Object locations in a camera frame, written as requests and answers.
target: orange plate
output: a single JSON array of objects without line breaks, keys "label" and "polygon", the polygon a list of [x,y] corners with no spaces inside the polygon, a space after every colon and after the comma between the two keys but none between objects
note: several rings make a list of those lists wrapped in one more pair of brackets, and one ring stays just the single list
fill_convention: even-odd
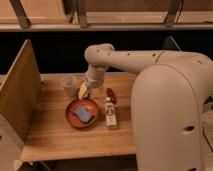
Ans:
[{"label": "orange plate", "polygon": [[[88,123],[83,123],[74,113],[78,106],[84,107],[87,112],[92,114],[93,117]],[[66,109],[66,119],[75,128],[85,128],[91,125],[98,118],[98,114],[98,105],[91,99],[74,100],[67,106]]]}]

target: railing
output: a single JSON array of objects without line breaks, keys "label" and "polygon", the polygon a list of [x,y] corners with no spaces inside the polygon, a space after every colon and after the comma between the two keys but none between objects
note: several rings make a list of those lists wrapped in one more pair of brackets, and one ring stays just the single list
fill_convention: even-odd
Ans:
[{"label": "railing", "polygon": [[[61,0],[63,5],[64,15],[69,16],[67,23],[48,23],[45,25],[33,24],[30,21],[30,17],[27,16],[25,9],[22,5],[21,0],[10,0],[11,6],[16,14],[19,29],[30,29],[30,30],[141,30],[141,29],[202,29],[202,28],[213,28],[213,20],[208,18],[204,22],[198,21],[190,22],[187,21],[187,17],[195,18],[197,16],[204,16],[209,11],[202,12],[198,11],[187,13],[183,12],[184,0],[171,0],[169,2],[167,10],[164,12],[153,12],[151,16],[149,12],[90,12],[87,9],[87,0]],[[1,29],[18,29],[12,25],[2,25]]]}]

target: floor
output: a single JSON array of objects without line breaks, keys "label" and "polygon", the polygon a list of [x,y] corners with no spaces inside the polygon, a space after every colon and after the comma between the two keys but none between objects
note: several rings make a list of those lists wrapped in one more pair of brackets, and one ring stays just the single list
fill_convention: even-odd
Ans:
[{"label": "floor", "polygon": [[135,155],[63,160],[55,162],[54,171],[137,171]]}]

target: wooden panel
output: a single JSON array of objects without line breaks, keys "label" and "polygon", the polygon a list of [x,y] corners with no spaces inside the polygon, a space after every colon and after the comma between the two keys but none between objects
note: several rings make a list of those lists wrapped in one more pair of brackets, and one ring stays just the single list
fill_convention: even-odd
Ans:
[{"label": "wooden panel", "polygon": [[18,23],[9,0],[0,0],[0,24]]},{"label": "wooden panel", "polygon": [[[32,116],[21,160],[39,161],[134,154],[130,116],[130,93],[135,75],[108,74],[103,87],[93,89],[91,98],[101,109],[96,123],[84,130],[74,129],[65,119],[67,105],[73,100],[60,86],[61,77],[44,79],[42,92]],[[117,96],[119,129],[108,130],[105,123],[106,88]]]},{"label": "wooden panel", "polygon": [[[148,12],[167,11],[171,0],[88,0],[87,9],[90,12]],[[209,11],[213,10],[212,0],[187,0],[184,1],[184,11]]]},{"label": "wooden panel", "polygon": [[25,41],[0,86],[0,126],[21,148],[41,81],[30,41]]},{"label": "wooden panel", "polygon": [[32,23],[68,23],[61,0],[21,0]]}]

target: wooden divider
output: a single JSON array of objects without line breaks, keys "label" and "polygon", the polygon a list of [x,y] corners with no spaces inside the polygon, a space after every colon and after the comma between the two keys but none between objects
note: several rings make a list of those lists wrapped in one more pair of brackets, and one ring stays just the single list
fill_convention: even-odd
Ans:
[{"label": "wooden divider", "polygon": [[26,40],[0,86],[0,127],[22,148],[41,89],[35,55]]}]

